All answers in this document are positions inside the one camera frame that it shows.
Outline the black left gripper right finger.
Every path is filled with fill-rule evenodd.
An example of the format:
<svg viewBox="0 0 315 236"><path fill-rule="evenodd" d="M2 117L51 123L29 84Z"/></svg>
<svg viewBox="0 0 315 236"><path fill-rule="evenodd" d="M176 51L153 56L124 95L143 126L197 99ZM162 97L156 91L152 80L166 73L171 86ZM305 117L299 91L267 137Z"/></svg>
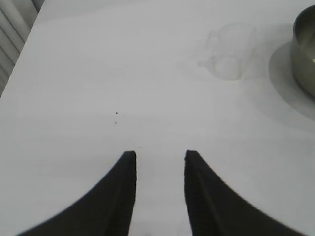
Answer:
<svg viewBox="0 0 315 236"><path fill-rule="evenodd" d="M194 236L301 235L245 201L197 151L186 151L184 194Z"/></svg>

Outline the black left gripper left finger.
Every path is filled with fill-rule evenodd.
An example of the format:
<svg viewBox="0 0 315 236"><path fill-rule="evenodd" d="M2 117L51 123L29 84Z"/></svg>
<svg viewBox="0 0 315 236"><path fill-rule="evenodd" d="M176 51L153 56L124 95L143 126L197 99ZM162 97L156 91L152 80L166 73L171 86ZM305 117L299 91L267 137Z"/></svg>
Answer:
<svg viewBox="0 0 315 236"><path fill-rule="evenodd" d="M127 236L136 196L136 153L125 151L82 198L23 236Z"/></svg>

